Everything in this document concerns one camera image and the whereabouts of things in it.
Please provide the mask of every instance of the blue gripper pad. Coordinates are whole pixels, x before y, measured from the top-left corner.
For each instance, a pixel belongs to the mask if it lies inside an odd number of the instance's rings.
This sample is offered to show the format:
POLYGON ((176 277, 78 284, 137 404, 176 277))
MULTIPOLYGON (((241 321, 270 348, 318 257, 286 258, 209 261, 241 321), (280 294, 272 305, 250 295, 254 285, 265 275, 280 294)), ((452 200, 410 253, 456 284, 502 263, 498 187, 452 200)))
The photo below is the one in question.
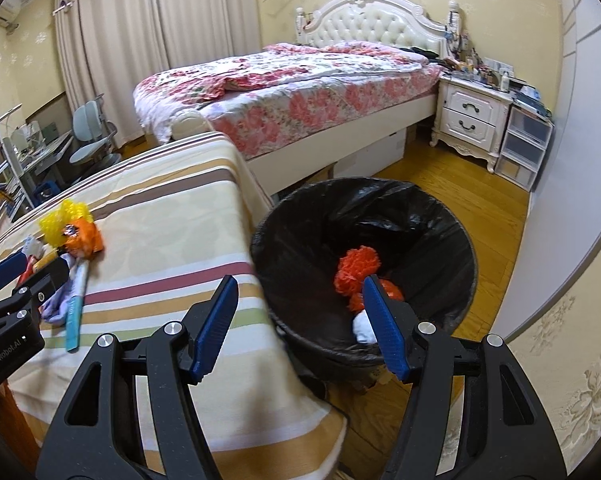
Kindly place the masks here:
POLYGON ((230 276, 196 338, 196 360, 191 372, 197 382, 213 370, 237 307, 238 282, 230 276))
POLYGON ((362 283, 362 299, 387 368, 400 381, 406 381, 409 375, 409 365, 407 364, 405 338, 389 312, 387 307, 389 298, 385 290, 376 286, 374 280, 368 276, 362 283))
POLYGON ((27 256, 21 251, 0 262, 0 290, 27 270, 27 256))

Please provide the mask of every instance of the silver screw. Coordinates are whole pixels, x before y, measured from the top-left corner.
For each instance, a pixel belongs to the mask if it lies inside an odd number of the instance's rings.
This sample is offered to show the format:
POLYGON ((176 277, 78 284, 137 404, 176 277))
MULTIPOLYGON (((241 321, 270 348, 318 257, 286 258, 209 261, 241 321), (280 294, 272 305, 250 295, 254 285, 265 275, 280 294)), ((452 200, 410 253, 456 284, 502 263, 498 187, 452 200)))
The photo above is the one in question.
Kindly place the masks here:
POLYGON ((418 330, 423 334, 431 335, 436 332, 436 326, 429 321, 421 321, 418 323, 418 330))
POLYGON ((114 336, 111 334, 103 334, 98 338, 98 346, 103 348, 111 345, 114 342, 114 336))
POLYGON ((491 346, 503 346, 503 338, 500 337, 498 334, 489 334, 487 336, 487 342, 491 346))
POLYGON ((165 333, 169 335, 178 334, 182 329, 183 325, 181 325, 177 321, 172 321, 171 323, 167 323, 165 325, 165 333))

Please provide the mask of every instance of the blue stool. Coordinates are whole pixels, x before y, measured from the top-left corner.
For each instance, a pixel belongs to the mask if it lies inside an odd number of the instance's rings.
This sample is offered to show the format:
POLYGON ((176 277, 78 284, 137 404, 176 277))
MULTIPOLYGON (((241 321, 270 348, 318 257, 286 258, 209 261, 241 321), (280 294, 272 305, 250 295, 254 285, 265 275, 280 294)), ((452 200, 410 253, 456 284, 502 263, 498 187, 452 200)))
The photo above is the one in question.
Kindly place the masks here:
POLYGON ((38 207, 53 196, 60 194, 58 185, 53 180, 46 180, 34 189, 34 205, 38 207))

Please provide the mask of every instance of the green stripe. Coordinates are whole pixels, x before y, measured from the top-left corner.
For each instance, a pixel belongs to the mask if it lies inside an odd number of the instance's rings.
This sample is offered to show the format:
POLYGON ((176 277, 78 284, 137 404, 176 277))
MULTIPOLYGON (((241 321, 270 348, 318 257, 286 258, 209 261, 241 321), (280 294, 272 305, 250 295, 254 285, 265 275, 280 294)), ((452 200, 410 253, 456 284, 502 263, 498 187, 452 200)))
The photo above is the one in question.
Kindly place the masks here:
MULTIPOLYGON (((229 330, 241 326, 257 324, 271 324, 267 311, 264 308, 245 308, 234 314, 234 319, 232 319, 231 325, 229 325, 229 330)), ((157 328, 159 327, 137 328, 135 330, 113 330, 112 333, 116 334, 116 337, 120 341, 127 341, 128 339, 139 339, 141 337, 150 336, 157 328)), ((101 333, 103 332, 97 334, 81 334, 80 346, 93 345, 101 333)), ((61 335, 45 338, 45 348, 65 348, 65 336, 61 335)))

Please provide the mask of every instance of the yellow bubble wrap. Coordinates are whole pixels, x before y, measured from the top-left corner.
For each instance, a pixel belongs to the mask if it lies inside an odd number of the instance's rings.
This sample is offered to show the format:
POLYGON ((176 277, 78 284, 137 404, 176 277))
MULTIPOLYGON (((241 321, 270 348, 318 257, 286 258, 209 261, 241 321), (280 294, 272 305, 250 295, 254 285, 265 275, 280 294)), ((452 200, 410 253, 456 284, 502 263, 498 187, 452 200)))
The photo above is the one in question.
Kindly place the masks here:
POLYGON ((39 221, 38 225, 45 241, 53 246, 60 247, 65 243, 65 236, 62 233, 64 227, 79 218, 84 218, 88 222, 93 222, 87 204, 84 202, 73 202, 66 198, 60 203, 60 207, 50 213, 47 213, 39 221))

